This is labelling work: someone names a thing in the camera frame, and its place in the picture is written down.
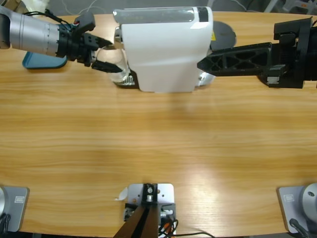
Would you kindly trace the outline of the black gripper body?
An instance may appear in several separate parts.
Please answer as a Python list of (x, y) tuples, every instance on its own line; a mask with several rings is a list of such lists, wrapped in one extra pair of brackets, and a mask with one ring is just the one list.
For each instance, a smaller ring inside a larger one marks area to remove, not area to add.
[(67, 57), (68, 61), (77, 61), (90, 67), (93, 63), (94, 52), (99, 49), (99, 38), (87, 33), (95, 28), (94, 23), (78, 24), (71, 30), (59, 25), (57, 56)]
[(258, 79), (271, 88), (301, 89), (317, 79), (317, 27), (313, 24), (275, 24), (270, 66)]

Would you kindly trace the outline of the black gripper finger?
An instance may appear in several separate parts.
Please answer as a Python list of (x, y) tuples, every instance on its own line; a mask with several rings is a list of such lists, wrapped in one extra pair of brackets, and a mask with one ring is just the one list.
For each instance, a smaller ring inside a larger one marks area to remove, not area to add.
[(99, 48), (114, 48), (114, 44), (111, 41), (101, 37), (96, 38), (96, 43)]
[(214, 76), (260, 75), (270, 66), (272, 43), (260, 43), (213, 51), (197, 68)]
[(99, 61), (99, 60), (96, 60), (95, 62), (93, 62), (91, 65), (91, 68), (99, 70), (99, 71), (103, 71), (106, 73), (123, 72), (123, 70), (120, 67), (118, 67), (117, 65), (112, 64), (110, 62), (103, 62), (103, 61)]

